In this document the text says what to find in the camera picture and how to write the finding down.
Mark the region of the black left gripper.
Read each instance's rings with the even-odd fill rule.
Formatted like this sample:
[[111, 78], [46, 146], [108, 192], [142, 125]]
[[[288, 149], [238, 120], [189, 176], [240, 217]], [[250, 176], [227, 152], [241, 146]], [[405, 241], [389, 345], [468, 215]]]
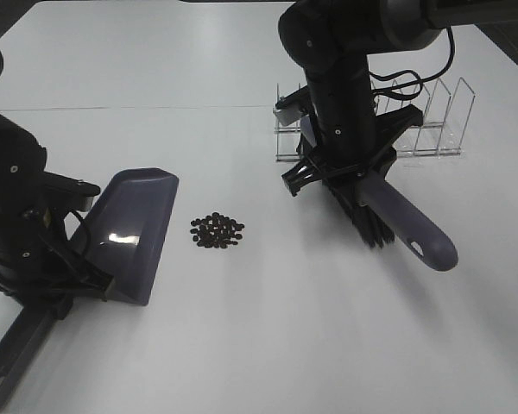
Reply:
[[106, 300], [112, 276], [86, 258], [91, 241], [85, 234], [78, 250], [74, 239], [0, 234], [0, 292], [23, 306], [50, 311], [59, 320], [66, 318], [75, 298]]

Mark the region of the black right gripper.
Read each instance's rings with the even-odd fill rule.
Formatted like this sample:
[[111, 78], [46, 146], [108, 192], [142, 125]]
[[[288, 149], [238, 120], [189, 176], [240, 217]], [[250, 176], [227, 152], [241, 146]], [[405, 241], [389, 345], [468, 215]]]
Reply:
[[308, 157], [281, 175], [290, 194], [296, 197], [300, 190], [323, 179], [322, 174], [345, 167], [363, 166], [376, 170], [381, 164], [392, 164], [397, 156], [393, 144], [411, 127], [423, 125], [423, 112], [410, 104], [375, 117], [376, 137], [362, 141], [359, 135], [350, 135], [346, 129], [308, 131]]

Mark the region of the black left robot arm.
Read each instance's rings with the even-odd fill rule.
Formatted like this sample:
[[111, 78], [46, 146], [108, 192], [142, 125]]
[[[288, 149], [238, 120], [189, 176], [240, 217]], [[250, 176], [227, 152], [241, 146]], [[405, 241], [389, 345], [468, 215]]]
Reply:
[[63, 319], [75, 298], [106, 300], [114, 279], [87, 259], [82, 215], [100, 187], [46, 164], [47, 150], [0, 114], [0, 292]]

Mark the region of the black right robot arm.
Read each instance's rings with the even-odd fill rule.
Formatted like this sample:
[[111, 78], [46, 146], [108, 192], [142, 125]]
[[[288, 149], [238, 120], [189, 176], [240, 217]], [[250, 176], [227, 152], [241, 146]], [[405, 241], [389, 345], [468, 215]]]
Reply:
[[300, 161], [283, 176], [292, 194], [323, 181], [358, 200], [368, 177], [395, 161], [395, 142], [423, 125], [411, 101], [430, 79], [413, 70], [375, 75], [368, 57], [421, 50], [441, 32], [452, 37], [429, 12], [426, 1], [298, 1], [281, 15], [281, 44], [306, 77], [276, 105], [301, 127]]

